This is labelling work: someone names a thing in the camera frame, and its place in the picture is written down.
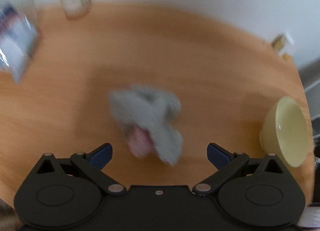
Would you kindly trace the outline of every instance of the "gray towel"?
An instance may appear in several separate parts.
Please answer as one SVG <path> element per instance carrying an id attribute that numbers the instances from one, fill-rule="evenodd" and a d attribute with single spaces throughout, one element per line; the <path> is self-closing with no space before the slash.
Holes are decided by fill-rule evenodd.
<path id="1" fill-rule="evenodd" d="M 174 165 L 180 154 L 182 136 L 169 122 L 180 111 L 180 101 L 173 93 L 142 86 L 113 91 L 109 100 L 111 112 L 127 134 L 133 125 L 147 130 L 163 162 Z"/>

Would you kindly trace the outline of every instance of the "blue gripper pad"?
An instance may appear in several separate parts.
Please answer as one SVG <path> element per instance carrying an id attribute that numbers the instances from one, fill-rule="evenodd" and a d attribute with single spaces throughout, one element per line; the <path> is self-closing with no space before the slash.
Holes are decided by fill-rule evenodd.
<path id="1" fill-rule="evenodd" d="M 96 169 L 102 170 L 112 159 L 111 144 L 104 144 L 93 152 L 87 154 L 87 160 Z"/>
<path id="2" fill-rule="evenodd" d="M 230 163 L 235 157 L 219 145 L 212 143 L 207 148 L 208 160 L 219 170 Z"/>

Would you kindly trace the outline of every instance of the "wooden table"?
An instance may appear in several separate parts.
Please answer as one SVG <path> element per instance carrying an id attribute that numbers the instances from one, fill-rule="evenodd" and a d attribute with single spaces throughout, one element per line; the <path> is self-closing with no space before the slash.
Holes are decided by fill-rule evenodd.
<path id="1" fill-rule="evenodd" d="M 311 201 L 306 97 L 293 62 L 263 40 L 201 16 L 121 3 L 96 3 L 75 21 L 47 8 L 40 28 L 43 39 L 22 83 L 0 75 L 0 197 L 9 205 L 43 153 L 65 158 L 105 142 L 114 156 L 103 172 L 120 183 L 193 186 L 216 171 L 206 158 L 210 142 L 263 157 L 262 122 L 284 95 L 297 100 L 308 122 L 308 158 L 291 172 Z M 184 145 L 176 166 L 131 155 L 107 95 L 133 83 L 179 97 L 173 127 Z"/>

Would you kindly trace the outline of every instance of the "yellow bowl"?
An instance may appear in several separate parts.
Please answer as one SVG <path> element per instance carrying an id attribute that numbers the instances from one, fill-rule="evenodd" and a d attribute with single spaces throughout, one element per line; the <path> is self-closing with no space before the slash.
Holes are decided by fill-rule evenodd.
<path id="1" fill-rule="evenodd" d="M 260 132 L 260 145 L 266 153 L 277 154 L 287 166 L 299 167 L 305 160 L 309 147 L 307 123 L 291 97 L 282 97 L 271 107 Z"/>

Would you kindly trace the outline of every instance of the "bowl rim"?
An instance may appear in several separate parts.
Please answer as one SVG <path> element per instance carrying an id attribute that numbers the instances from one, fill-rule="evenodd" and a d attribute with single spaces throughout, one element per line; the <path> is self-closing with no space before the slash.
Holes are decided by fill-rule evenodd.
<path id="1" fill-rule="evenodd" d="M 281 152 L 281 156 L 284 158 L 284 160 L 287 162 L 287 164 L 290 165 L 291 167 L 295 167 L 295 168 L 296 168 L 296 167 L 301 166 L 301 165 L 303 164 L 304 160 L 306 159 L 307 154 L 308 154 L 308 146 L 303 145 L 303 146 L 304 146 L 304 149 L 303 149 L 302 152 L 299 153 L 299 159 L 300 159 L 300 160 L 299 160 L 298 163 L 296 163 L 296 164 L 289 163 L 288 160 L 287 160 L 287 158 L 284 156 L 283 151 L 282 151 L 282 149 L 281 149 L 280 142 L 279 142 L 279 129 L 278 129 L 278 127 L 277 127 L 277 126 L 278 126 L 278 123 L 277 123 L 277 113 L 278 113 L 279 105 L 280 105 L 280 103 L 283 102 L 284 100 L 285 100 L 285 101 L 289 101 L 289 102 L 291 102 L 292 104 L 294 104 L 294 105 L 298 108 L 300 115 L 304 118 L 304 123 L 302 123 L 302 124 L 303 124 L 303 128 L 304 128 L 303 131 L 304 131 L 304 133 L 305 133 L 305 135 L 306 135 L 307 143 L 309 144 L 308 126 L 307 126 L 306 118 L 305 118 L 305 116 L 304 116 L 304 114 L 303 114 L 303 112 L 302 112 L 302 110 L 301 110 L 301 107 L 300 107 L 300 105 L 297 103 L 296 100 L 294 100 L 292 97 L 289 97 L 289 96 L 281 97 L 281 98 L 278 100 L 278 102 L 276 103 L 275 128 L 276 128 L 276 136 L 277 136 L 277 141 L 278 141 L 279 149 L 280 149 L 280 152 Z"/>

